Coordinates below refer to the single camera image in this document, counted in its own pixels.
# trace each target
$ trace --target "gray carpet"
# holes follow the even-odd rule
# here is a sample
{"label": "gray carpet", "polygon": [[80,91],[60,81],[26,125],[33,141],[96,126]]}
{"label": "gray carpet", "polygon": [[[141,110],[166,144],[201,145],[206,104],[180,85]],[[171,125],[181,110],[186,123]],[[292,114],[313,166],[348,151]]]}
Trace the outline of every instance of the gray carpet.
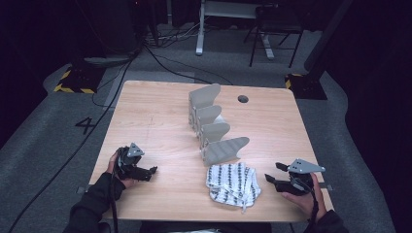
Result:
{"label": "gray carpet", "polygon": [[[264,50],[257,50],[253,67],[249,67],[252,40],[243,44],[245,30],[220,30],[206,34],[204,53],[195,55],[196,38],[177,42],[167,48],[152,49],[158,60],[175,72],[188,72],[210,83],[284,88],[288,73],[305,74],[303,62],[320,38],[319,32],[305,32],[291,69],[292,52],[275,50],[268,60]],[[272,43],[279,41],[271,38]],[[55,71],[44,82],[48,97],[28,117],[0,150],[0,229],[9,229],[18,213],[51,179],[86,138],[84,128],[76,123],[87,117],[97,123],[105,111],[113,79],[119,68],[108,69],[102,87],[94,95],[53,92],[68,65]],[[134,72],[167,72],[143,50],[132,62],[127,75]],[[345,220],[351,232],[395,232],[382,191],[361,159],[345,125],[347,98],[328,75],[321,83],[328,100],[296,100],[308,131],[335,211]],[[113,115],[108,111],[73,159],[46,188],[19,220],[14,232],[61,232],[67,224],[72,205],[80,200],[79,187],[88,184],[97,155]],[[140,222],[120,221],[120,232],[138,232]],[[302,232],[306,223],[294,223]],[[273,223],[273,232],[292,232],[287,223]]]}

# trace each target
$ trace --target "black sleeve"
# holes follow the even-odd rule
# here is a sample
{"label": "black sleeve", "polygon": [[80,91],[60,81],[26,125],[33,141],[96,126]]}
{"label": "black sleeve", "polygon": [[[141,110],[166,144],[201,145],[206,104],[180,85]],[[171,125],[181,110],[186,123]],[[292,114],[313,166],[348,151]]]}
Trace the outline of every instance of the black sleeve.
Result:
{"label": "black sleeve", "polygon": [[335,211],[328,211],[310,231],[312,233],[349,233]]}
{"label": "black sleeve", "polygon": [[[112,174],[103,173],[99,180],[86,192],[82,200],[74,205],[70,211],[70,220],[64,229],[68,232],[98,232],[98,223],[103,213],[110,206],[110,182]],[[119,200],[121,193],[125,190],[124,184],[117,178],[115,182],[115,199]]]}

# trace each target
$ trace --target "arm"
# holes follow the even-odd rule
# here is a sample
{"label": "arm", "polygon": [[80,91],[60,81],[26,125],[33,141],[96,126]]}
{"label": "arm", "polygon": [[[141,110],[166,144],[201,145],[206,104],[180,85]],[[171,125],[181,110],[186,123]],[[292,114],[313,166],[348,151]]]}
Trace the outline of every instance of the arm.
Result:
{"label": "arm", "polygon": [[[334,211],[327,211],[324,201],[324,196],[322,194],[321,188],[319,186],[318,178],[315,174],[311,174],[313,180],[313,189],[315,191],[315,196],[318,201],[319,210],[316,214],[315,225],[311,229],[306,229],[305,233],[346,233],[349,232],[343,225],[343,220]],[[295,196],[287,192],[283,192],[282,196],[287,200],[296,204],[304,214],[310,218],[313,210],[313,197],[312,195],[306,194],[303,196]]]}
{"label": "arm", "polygon": [[[107,171],[88,189],[82,200],[72,207],[69,223],[63,232],[98,232],[98,222],[110,206],[110,183],[116,155],[115,153],[111,157]],[[115,200],[119,200],[122,191],[133,185],[133,180],[120,181],[116,177],[114,182]]]}

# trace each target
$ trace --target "chair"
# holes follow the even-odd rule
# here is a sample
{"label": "chair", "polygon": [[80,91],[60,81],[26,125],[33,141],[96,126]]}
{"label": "chair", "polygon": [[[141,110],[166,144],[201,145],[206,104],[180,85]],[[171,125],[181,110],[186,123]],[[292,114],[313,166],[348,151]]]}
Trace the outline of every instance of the chair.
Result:
{"label": "chair", "polygon": [[252,56],[249,66],[252,66],[252,63],[254,61],[255,49],[257,48],[257,41],[259,36],[285,35],[285,38],[278,44],[278,46],[281,46],[291,34],[297,34],[298,38],[294,49],[277,48],[278,50],[293,50],[292,59],[289,64],[289,68],[291,68],[294,56],[296,55],[296,51],[303,34],[303,27],[299,23],[299,20],[297,19],[297,16],[295,15],[292,7],[288,5],[287,2],[280,3],[279,1],[274,0],[263,1],[261,6],[256,7],[255,13],[255,26],[252,27],[251,30],[249,30],[248,35],[246,35],[246,38],[243,41],[244,43],[246,43],[247,39],[249,38],[249,35],[252,33],[254,29],[256,29],[254,46],[252,49]]}
{"label": "chair", "polygon": [[99,222],[98,229],[99,229],[99,233],[111,233],[112,232],[110,225],[107,222]]}

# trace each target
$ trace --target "person's right hand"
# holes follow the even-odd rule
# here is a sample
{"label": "person's right hand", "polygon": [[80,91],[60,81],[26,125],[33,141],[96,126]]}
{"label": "person's right hand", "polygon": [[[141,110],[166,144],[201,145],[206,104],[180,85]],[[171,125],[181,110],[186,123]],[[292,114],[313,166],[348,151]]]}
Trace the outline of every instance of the person's right hand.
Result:
{"label": "person's right hand", "polygon": [[[315,190],[315,196],[319,205],[318,214],[316,215],[316,222],[318,222],[318,220],[326,214],[326,206],[324,195],[322,194],[321,188],[319,187],[318,178],[313,173],[311,173],[310,175],[312,176],[313,189]],[[282,196],[296,204],[308,218],[311,217],[313,210],[313,197],[311,193],[302,196],[295,196],[288,192],[282,192]]]}

